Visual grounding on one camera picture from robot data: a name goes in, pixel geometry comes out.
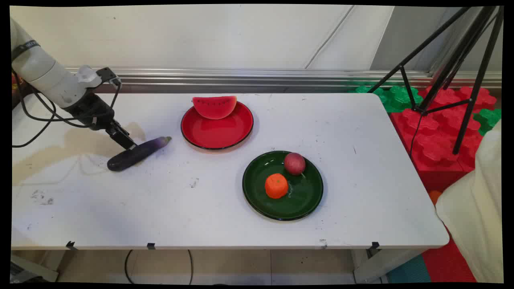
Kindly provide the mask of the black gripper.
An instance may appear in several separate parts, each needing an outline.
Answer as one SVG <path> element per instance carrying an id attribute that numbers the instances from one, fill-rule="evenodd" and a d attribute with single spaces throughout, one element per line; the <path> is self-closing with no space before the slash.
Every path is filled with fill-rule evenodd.
<path id="1" fill-rule="evenodd" d="M 94 93 L 83 96 L 74 105 L 64 108 L 72 117 L 65 122 L 71 126 L 88 128 L 90 130 L 106 130 L 106 133 L 119 146 L 125 150 L 136 147 L 136 143 L 130 137 L 118 121 L 114 120 L 113 105 L 118 94 L 114 94 L 111 104 L 107 104 L 103 99 Z"/>

